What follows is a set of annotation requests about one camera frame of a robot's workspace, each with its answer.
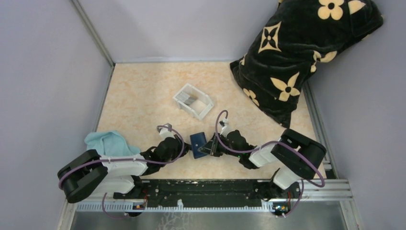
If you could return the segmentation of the navy blue card holder wallet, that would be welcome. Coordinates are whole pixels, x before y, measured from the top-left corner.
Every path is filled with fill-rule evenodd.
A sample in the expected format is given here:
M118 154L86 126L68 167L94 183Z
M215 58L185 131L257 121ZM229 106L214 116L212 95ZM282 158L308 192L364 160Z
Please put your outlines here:
M207 141L204 132L199 132L190 135L191 147L192 147L192 154L194 159L199 159L202 157L207 156L206 153L199 151L199 148L204 146Z

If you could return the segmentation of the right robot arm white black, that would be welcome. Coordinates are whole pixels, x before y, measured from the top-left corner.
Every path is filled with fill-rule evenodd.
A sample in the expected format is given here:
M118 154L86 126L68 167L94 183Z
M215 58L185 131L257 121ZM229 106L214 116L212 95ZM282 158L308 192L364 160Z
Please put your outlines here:
M271 178L270 193L283 197L289 187L300 179L311 180L326 155L326 148L292 130L286 129L278 140L261 146L250 145L240 131L229 126L227 118L218 121L220 132L198 148L199 152L220 157L224 154L237 157L247 169L259 169L271 163L283 164Z

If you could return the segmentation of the white plastic card box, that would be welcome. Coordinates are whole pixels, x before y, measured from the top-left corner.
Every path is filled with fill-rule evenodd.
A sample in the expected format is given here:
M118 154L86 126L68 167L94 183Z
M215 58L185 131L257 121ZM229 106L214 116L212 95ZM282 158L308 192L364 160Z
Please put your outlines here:
M172 98L179 109L198 120L203 120L214 107L209 95L189 83L186 83Z

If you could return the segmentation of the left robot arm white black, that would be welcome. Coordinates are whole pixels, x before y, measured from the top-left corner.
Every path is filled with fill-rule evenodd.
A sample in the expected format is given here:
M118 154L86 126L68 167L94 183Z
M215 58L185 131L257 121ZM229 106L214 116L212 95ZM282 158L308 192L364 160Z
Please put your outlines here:
M144 152L132 156L105 156L89 149L57 173L58 187L69 203L105 193L120 198L138 198L144 191L141 176L157 173L174 163L191 149L171 124L158 126L162 141Z

